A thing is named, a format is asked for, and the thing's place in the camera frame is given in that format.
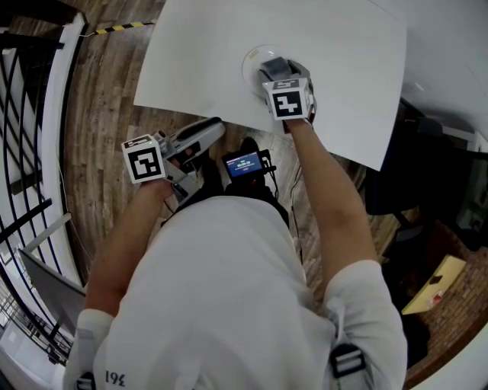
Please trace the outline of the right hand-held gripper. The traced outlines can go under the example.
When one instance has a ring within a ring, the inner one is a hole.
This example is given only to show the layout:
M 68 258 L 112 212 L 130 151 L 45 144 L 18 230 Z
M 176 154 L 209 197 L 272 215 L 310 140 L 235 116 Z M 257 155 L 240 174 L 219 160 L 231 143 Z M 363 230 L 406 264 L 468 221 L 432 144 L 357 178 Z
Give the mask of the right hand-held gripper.
M 281 56 L 261 64 L 258 70 L 268 111 L 289 132 L 287 120 L 304 120 L 311 126 L 316 116 L 316 99 L 310 71 Z

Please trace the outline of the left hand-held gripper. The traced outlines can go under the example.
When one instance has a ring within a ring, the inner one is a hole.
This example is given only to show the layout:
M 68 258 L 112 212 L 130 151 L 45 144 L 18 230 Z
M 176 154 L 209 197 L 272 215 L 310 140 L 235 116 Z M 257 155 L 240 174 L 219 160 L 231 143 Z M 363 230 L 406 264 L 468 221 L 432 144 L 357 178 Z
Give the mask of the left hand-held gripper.
M 171 184 L 177 198 L 192 198 L 199 189 L 193 175 L 183 167 L 204 153 L 225 133 L 219 117 L 199 120 L 169 136 L 162 131 L 122 144 L 124 161 L 134 184 L 162 179 Z

